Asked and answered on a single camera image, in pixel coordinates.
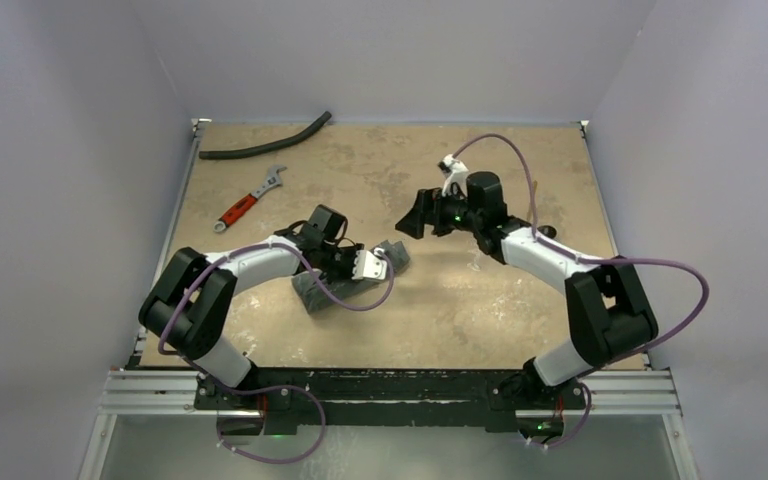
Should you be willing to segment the grey cloth napkin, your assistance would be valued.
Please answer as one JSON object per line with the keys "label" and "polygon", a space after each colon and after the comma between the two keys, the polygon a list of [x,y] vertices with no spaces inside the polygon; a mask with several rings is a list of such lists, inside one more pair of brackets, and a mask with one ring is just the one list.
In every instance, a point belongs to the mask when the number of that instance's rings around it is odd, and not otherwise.
{"label": "grey cloth napkin", "polygon": [[314,273],[304,270],[291,278],[292,288],[308,314],[318,313],[336,305],[336,302],[319,288],[316,279],[319,279],[335,298],[345,302],[350,297],[365,293],[379,284],[388,285],[391,276],[381,254],[389,261],[394,274],[404,271],[411,261],[401,241],[392,243],[384,240],[369,249],[350,246],[347,250],[354,253],[354,256],[349,258],[348,255],[343,255],[342,263],[338,266],[327,271],[315,269]]}

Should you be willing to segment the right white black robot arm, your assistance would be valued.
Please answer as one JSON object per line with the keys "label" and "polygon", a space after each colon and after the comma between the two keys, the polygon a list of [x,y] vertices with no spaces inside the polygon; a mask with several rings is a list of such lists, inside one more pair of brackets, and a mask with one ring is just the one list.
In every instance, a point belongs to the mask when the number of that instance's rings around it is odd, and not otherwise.
{"label": "right white black robot arm", "polygon": [[497,389],[504,396],[544,407],[571,380],[631,353],[659,333],[634,266],[619,257],[590,258],[567,250],[533,223],[509,214],[501,181],[492,172],[468,174],[453,193],[419,190],[395,228],[414,239],[427,231],[438,237],[468,232],[482,253],[564,296],[568,339],[502,381]]}

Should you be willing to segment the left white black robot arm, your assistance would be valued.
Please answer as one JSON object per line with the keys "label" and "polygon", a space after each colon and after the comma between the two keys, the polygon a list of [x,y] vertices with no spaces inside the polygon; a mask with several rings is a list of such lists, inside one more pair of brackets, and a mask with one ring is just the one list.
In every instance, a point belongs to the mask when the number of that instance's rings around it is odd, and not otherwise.
{"label": "left white black robot arm", "polygon": [[253,287],[307,274],[321,297],[347,305],[343,286],[389,277],[380,250],[345,243],[346,217],[324,205],[306,220],[237,249],[202,253],[177,250],[138,312],[138,322],[158,339],[162,356],[177,356],[219,385],[232,408],[252,405],[266,387],[259,369],[233,346],[224,330],[234,298]]}

